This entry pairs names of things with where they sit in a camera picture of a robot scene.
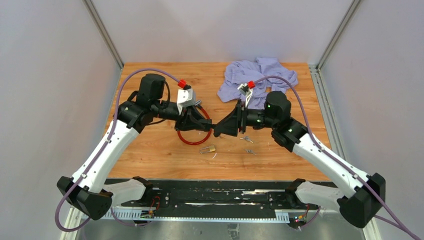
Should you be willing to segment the red cable lock black body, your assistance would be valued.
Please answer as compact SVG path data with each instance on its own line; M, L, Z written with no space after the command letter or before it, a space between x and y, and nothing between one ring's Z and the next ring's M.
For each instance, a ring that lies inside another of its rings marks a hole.
M198 110L199 111L201 111L202 112L202 114L203 114L203 116L204 117L206 117L206 118L210 118L210 116L209 116L209 114L208 114L208 112L201 106L201 103L202 103L202 101L201 100L197 100L196 101L196 103L195 103L195 106L198 108ZM197 145L200 145L200 144L202 144L202 143L204 143L206 140L208 140L209 139L209 137L211 136L211 134L212 134L212 129L210 129L207 133L204 133L203 131L200 131L200 130L198 130L197 131L197 133L199 133L200 135L204 135L204 138L202 139L202 140L199 140L199 141L188 141L188 140L186 140L183 136L182 136L182 134L181 134L181 132L178 130L177 131L177 136L179 137L179 139L183 142L183 143L185 143L185 144L187 144L187 145L191 145L191 146L197 146Z

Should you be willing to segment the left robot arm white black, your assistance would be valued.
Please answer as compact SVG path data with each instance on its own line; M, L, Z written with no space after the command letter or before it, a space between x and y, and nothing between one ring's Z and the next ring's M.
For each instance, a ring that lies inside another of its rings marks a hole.
M152 203L152 184L141 177L115 184L105 181L125 149L154 118L175 121L175 129L181 132L211 132L212 120L195 106L193 89L184 81L178 85L177 101L171 102L162 100L164 90L169 89L164 76L147 73L141 78L139 89L116 106L105 136L90 157L71 177L58 180L57 187L70 205L99 220L110 208L125 202L135 201L142 207Z

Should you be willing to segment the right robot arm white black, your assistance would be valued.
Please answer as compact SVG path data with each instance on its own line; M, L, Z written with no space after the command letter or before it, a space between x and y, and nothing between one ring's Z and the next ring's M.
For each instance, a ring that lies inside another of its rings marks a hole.
M280 91L267 94L264 109L249 109L239 100L235 108L213 128L213 135L236 137L247 127L271 129L281 147L307 160L325 174L334 187L296 179L286 189L286 203L294 209L312 204L339 212L351 225L364 228L382 208L386 180L356 168L319 142L307 127L291 117L291 102Z

